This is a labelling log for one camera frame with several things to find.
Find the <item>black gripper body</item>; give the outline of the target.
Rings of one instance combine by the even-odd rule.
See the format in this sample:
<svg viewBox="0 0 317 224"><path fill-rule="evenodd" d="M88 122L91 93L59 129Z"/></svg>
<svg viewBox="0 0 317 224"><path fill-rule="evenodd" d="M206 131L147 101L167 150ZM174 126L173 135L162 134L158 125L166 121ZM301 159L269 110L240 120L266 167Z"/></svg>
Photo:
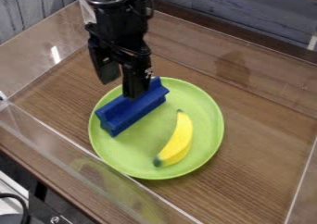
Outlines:
<svg viewBox="0 0 317 224"><path fill-rule="evenodd" d="M95 22L86 24L88 45L111 51L119 65L150 64L151 50L143 36L153 18L153 0L87 0Z"/></svg>

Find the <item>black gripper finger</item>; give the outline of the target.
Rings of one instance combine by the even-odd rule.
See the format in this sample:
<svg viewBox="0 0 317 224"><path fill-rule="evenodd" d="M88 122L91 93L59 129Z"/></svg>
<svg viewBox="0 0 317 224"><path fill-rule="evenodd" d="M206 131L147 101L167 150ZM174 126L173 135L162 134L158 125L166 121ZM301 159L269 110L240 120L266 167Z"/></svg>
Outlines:
<svg viewBox="0 0 317 224"><path fill-rule="evenodd" d="M150 87L151 81L150 64L123 64L123 96L137 99Z"/></svg>
<svg viewBox="0 0 317 224"><path fill-rule="evenodd" d="M97 76L103 84L109 84L121 77L119 63L109 49L93 44L88 45L88 49Z"/></svg>

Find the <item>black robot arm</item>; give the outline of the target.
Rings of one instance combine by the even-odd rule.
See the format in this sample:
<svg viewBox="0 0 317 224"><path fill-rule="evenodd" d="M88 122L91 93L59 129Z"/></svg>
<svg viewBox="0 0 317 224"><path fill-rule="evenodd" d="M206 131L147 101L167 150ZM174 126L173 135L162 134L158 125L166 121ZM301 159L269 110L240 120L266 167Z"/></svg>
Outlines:
<svg viewBox="0 0 317 224"><path fill-rule="evenodd" d="M151 0L87 0L95 22L86 24L94 69L103 84L123 77L123 95L138 98L150 87L151 50L143 36Z"/></svg>

